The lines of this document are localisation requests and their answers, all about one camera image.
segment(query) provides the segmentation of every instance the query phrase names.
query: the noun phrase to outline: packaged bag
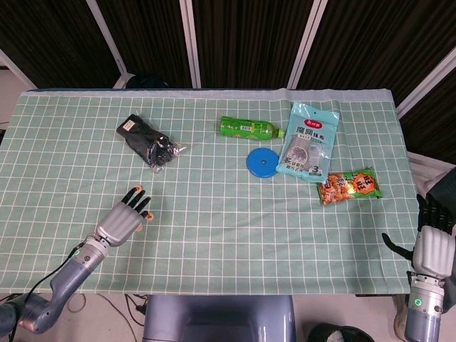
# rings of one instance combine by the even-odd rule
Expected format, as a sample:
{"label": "packaged bag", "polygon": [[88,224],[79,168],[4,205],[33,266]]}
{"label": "packaged bag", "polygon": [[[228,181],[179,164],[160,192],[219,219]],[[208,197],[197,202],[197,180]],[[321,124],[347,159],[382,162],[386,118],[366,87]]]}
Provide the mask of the packaged bag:
{"label": "packaged bag", "polygon": [[135,114],[130,115],[116,131],[154,172],[159,172],[184,149]]}
{"label": "packaged bag", "polygon": [[325,182],[338,123],[337,112],[294,103],[276,171]]}
{"label": "packaged bag", "polygon": [[369,167],[356,172],[330,173],[324,184],[318,184],[318,193],[322,205],[352,198],[382,197],[377,179]]}

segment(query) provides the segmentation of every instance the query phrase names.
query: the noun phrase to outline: robot finger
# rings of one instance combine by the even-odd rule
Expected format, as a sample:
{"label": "robot finger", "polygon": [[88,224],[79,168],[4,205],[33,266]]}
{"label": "robot finger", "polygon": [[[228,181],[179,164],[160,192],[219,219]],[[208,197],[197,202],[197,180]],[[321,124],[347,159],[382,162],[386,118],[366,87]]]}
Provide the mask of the robot finger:
{"label": "robot finger", "polygon": [[385,245],[387,246],[387,248],[389,248],[393,252],[401,255],[401,257],[403,257],[404,259],[406,259],[408,261],[412,261],[413,260],[413,252],[412,251],[408,251],[407,249],[402,248],[402,247],[398,246],[397,244],[393,243],[391,241],[390,237],[387,234],[385,234],[385,233],[382,233],[382,238],[383,238],[383,242],[385,242]]}
{"label": "robot finger", "polygon": [[430,210],[429,213],[429,223],[431,227],[439,227],[439,218],[440,218],[440,204],[437,202],[431,194],[426,195],[427,205]]}
{"label": "robot finger", "polygon": [[429,209],[426,200],[420,194],[416,195],[420,212],[418,214],[418,231],[421,232],[421,227],[429,224]]}
{"label": "robot finger", "polygon": [[122,198],[122,202],[127,204],[128,201],[130,200],[130,198],[133,196],[133,194],[135,192],[137,192],[137,190],[138,190],[138,187],[132,188],[129,192],[127,192],[127,194],[124,196],[124,198]]}
{"label": "robot finger", "polygon": [[147,221],[152,221],[154,218],[154,214],[152,212],[148,212],[147,210],[143,211],[140,215]]}
{"label": "robot finger", "polygon": [[451,214],[451,211],[448,210],[448,208],[446,208],[447,210],[447,229],[446,229],[446,232],[449,234],[449,235],[452,235],[453,233],[453,226],[455,225],[454,221],[453,221],[453,215]]}
{"label": "robot finger", "polygon": [[145,194],[145,190],[141,190],[139,194],[137,194],[130,203],[128,203],[129,207],[134,208],[135,205],[140,201],[141,197]]}
{"label": "robot finger", "polygon": [[446,232],[447,231],[447,226],[448,226],[448,214],[450,211],[445,208],[441,207],[439,211],[439,222],[437,223],[437,228]]}
{"label": "robot finger", "polygon": [[135,210],[137,212],[140,212],[141,210],[144,209],[144,207],[150,202],[150,197],[146,197],[140,204],[137,205]]}

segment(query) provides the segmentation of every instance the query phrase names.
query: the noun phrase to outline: black object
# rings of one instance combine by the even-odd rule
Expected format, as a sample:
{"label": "black object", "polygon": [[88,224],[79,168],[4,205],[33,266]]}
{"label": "black object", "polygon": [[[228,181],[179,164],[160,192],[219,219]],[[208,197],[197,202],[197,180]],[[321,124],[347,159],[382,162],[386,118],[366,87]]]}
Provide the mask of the black object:
{"label": "black object", "polygon": [[144,302],[144,304],[141,306],[141,305],[137,305],[136,302],[133,300],[133,298],[131,298],[130,296],[128,296],[127,294],[124,294],[125,296],[125,301],[127,302],[127,308],[128,308],[128,312],[130,313],[130,317],[131,319],[139,326],[144,326],[144,324],[141,324],[140,322],[138,322],[136,320],[135,317],[133,317],[133,314],[131,313],[131,309],[130,309],[130,303],[129,301],[131,301],[133,303],[133,305],[135,305],[135,309],[136,311],[139,311],[140,313],[142,313],[144,316],[145,316],[145,309],[146,309],[146,303]]}
{"label": "black object", "polygon": [[1,141],[3,140],[3,137],[5,136],[6,131],[5,130],[0,130],[0,144]]}
{"label": "black object", "polygon": [[429,193],[456,217],[456,167],[435,184]]}
{"label": "black object", "polygon": [[128,80],[125,89],[163,89],[170,86],[155,75],[134,75]]}
{"label": "black object", "polygon": [[135,114],[130,115],[116,132],[152,168],[163,166],[177,153],[176,144],[168,136],[154,130]]}
{"label": "black object", "polygon": [[343,342],[375,342],[364,331],[352,326],[336,326],[329,323],[321,323],[312,329],[307,342],[326,342],[334,332],[340,331]]}

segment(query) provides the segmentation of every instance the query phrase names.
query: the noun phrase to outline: floor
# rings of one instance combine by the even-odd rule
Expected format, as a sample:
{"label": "floor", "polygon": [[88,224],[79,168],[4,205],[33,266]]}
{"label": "floor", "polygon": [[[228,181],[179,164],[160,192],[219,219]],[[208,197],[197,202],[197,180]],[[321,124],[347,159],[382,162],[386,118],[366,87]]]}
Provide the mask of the floor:
{"label": "floor", "polygon": [[[17,98],[27,90],[11,71],[0,71],[0,128],[7,128]],[[125,304],[123,295],[111,294],[106,297],[124,315],[121,316],[104,298],[89,294],[76,294],[56,325],[42,335],[33,335],[18,329],[17,342],[126,342],[141,341],[142,327],[133,322]],[[391,297],[357,298],[353,295],[311,295],[294,296],[296,332],[299,342],[304,342],[310,330],[318,323],[332,323],[341,326],[356,326],[369,333],[376,342],[399,341],[393,331],[393,320],[396,309]],[[133,312],[141,322],[144,319],[138,312]],[[456,334],[456,309],[442,316],[440,342],[453,341]],[[128,327],[133,327],[135,337]]]}

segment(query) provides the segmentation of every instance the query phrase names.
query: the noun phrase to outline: cable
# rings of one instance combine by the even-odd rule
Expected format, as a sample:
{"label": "cable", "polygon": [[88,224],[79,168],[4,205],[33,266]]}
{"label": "cable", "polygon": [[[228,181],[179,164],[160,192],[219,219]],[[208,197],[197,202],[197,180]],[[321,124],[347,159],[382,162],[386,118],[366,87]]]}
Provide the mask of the cable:
{"label": "cable", "polygon": [[147,298],[147,294],[133,294],[133,296],[135,296],[137,298],[140,298],[140,299],[146,299]]}
{"label": "cable", "polygon": [[[38,281],[35,285],[33,285],[33,287],[31,288],[31,290],[28,292],[27,294],[27,297],[25,298],[24,300],[24,307],[25,305],[27,304],[27,301],[29,300],[31,294],[33,293],[33,291],[35,291],[35,289],[43,282],[45,281],[47,278],[49,278],[50,276],[53,276],[57,271],[59,271],[67,262],[68,260],[71,259],[71,257],[73,256],[73,254],[75,254],[75,252],[80,249],[84,244],[85,244],[85,240],[83,242],[81,242],[80,244],[78,244],[76,247],[74,247],[70,254],[66,257],[65,261],[61,263],[61,265],[59,267],[57,267],[56,269],[54,269],[50,274],[48,274],[47,276],[45,276],[44,278],[42,278],[40,281]],[[13,328],[13,331],[10,333],[9,335],[9,342],[13,342],[14,340],[14,336],[16,335],[16,329],[17,329],[17,325],[19,323],[19,319],[20,319],[20,315],[16,314],[16,323],[14,324],[14,328]]]}
{"label": "cable", "polygon": [[21,294],[9,294],[8,296],[6,297],[3,297],[2,299],[0,299],[0,302],[2,301],[10,301],[12,299],[15,299],[16,297],[19,297]]}
{"label": "cable", "polygon": [[135,338],[135,342],[138,342],[138,340],[136,339],[135,331],[133,330],[133,327],[131,326],[130,322],[128,321],[128,318],[123,314],[123,312],[121,310],[117,309],[117,306],[115,306],[113,304],[113,302],[110,301],[108,298],[104,297],[104,295],[97,294],[97,296],[100,296],[105,301],[107,301],[125,319],[125,321],[127,322],[128,326],[130,327],[130,330],[131,330],[131,333],[133,334],[133,337]]}
{"label": "cable", "polygon": [[81,306],[80,309],[78,310],[73,310],[73,309],[70,309],[70,302],[71,302],[71,299],[73,299],[73,297],[75,296],[76,294],[72,294],[71,297],[70,297],[70,300],[66,303],[66,308],[68,309],[68,311],[70,311],[72,314],[77,314],[78,312],[81,312],[85,307],[86,307],[86,304],[87,304],[87,298],[86,298],[86,295],[85,294],[80,294],[82,297],[83,297],[83,305]]}
{"label": "cable", "polygon": [[135,317],[133,317],[133,314],[131,313],[131,310],[130,310],[130,304],[128,303],[128,301],[132,301],[133,304],[135,304],[135,307],[138,306],[136,304],[135,301],[133,301],[133,298],[131,298],[130,296],[128,296],[127,294],[125,294],[125,301],[127,302],[127,308],[128,308],[128,312],[130,313],[130,316],[131,316],[131,319],[134,320],[134,322],[139,325],[139,326],[144,326],[144,324],[141,324],[140,322],[136,321]]}

